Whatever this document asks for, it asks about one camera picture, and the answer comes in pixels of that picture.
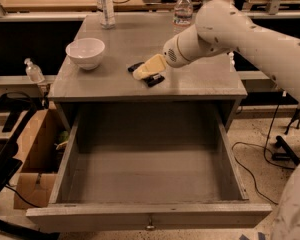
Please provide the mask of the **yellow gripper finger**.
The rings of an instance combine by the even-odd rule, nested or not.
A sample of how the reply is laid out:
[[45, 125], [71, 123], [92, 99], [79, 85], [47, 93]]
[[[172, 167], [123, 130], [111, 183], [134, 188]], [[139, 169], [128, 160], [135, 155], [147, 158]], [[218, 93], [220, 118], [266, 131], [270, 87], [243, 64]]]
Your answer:
[[163, 55], [156, 54], [145, 63], [140, 65], [134, 72], [133, 77], [136, 80], [142, 80], [149, 76], [155, 75], [164, 71], [167, 67], [166, 60]]

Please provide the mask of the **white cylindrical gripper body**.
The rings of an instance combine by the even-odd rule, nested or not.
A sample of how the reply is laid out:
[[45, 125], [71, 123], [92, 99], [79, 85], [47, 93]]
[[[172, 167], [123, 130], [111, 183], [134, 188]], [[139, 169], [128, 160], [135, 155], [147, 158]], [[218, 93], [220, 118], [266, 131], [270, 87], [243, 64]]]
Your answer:
[[180, 68], [216, 54], [217, 49], [198, 35], [194, 25], [175, 35], [163, 46], [163, 56], [173, 68]]

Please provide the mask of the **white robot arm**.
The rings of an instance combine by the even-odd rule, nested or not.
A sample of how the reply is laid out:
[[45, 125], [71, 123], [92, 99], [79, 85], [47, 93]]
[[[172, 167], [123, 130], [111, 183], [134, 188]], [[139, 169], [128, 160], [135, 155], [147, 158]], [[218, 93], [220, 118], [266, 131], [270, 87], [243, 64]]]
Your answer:
[[133, 77], [143, 80], [167, 67], [229, 51], [239, 53], [300, 104], [300, 39], [261, 27], [222, 0], [205, 3], [194, 23], [168, 40], [161, 54], [136, 68]]

